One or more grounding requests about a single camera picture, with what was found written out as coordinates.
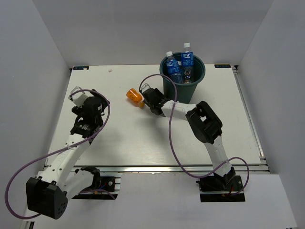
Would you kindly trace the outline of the orange juice bottle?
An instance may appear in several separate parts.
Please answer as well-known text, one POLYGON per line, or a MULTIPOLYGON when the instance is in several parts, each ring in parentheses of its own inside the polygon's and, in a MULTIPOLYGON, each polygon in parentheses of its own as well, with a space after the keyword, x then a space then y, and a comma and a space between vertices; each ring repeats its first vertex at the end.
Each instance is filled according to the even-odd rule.
POLYGON ((143 108, 145 106, 143 96, 137 90, 135 90, 134 88, 131 88, 126 93, 126 96, 137 107, 143 108))

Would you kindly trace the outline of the blue label bottle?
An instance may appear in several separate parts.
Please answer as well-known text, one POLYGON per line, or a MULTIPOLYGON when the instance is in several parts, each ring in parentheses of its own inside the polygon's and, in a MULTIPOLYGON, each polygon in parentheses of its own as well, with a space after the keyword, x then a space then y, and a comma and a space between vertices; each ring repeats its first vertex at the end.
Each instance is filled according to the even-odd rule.
POLYGON ((190 43, 183 44, 184 50, 181 53, 181 64, 184 75, 184 83, 191 84, 193 82, 193 52, 190 43))
POLYGON ((171 51, 167 52, 166 57, 166 67, 169 77, 173 82, 182 84, 182 72, 177 60, 173 57, 173 53, 171 51))

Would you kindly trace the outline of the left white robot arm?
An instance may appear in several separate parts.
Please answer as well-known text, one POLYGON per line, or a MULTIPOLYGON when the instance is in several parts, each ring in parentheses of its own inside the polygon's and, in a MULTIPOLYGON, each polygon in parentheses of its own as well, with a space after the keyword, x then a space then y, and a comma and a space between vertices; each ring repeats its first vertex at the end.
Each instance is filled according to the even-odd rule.
POLYGON ((57 154, 52 163, 37 178, 26 183, 28 209, 52 219, 59 219, 66 210, 68 201, 82 191, 92 192, 100 187, 99 169, 85 166, 70 176, 72 168, 81 155, 90 147, 97 134, 103 129, 104 109, 110 102, 96 90, 76 87, 69 100, 75 106, 73 128, 64 150, 57 154))

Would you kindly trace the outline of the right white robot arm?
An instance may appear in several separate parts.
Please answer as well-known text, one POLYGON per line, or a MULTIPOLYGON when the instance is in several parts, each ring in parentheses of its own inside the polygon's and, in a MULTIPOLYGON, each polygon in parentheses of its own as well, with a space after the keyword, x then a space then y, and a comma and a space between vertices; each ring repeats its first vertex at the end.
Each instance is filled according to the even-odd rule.
POLYGON ((143 87, 140 92, 150 111, 158 116, 188 122, 194 136, 204 144, 213 165, 215 184, 227 190, 233 183, 235 170, 230 164, 222 142, 222 122, 205 101, 185 104, 167 99, 157 88, 143 87))

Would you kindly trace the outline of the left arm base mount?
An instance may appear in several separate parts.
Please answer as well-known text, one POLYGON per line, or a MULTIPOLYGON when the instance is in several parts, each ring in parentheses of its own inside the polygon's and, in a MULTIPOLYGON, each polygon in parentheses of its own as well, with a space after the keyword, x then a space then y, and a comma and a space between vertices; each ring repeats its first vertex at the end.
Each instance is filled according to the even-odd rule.
POLYGON ((100 174, 97 175, 97 171, 100 170, 96 167, 75 169, 74 175, 81 172, 89 172, 92 176, 92 183, 72 197, 72 199, 115 200, 118 197, 121 185, 121 175, 107 174, 104 172, 100 172, 100 174))

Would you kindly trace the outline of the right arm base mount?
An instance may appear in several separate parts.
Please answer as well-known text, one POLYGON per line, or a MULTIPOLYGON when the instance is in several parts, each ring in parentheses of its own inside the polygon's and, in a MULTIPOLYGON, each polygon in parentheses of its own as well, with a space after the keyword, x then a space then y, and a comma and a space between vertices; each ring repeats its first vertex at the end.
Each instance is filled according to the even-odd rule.
POLYGON ((227 186, 216 183, 214 176, 201 178, 196 181, 200 191, 200 201, 202 203, 226 203, 245 202, 244 192, 240 176, 235 176, 227 186))

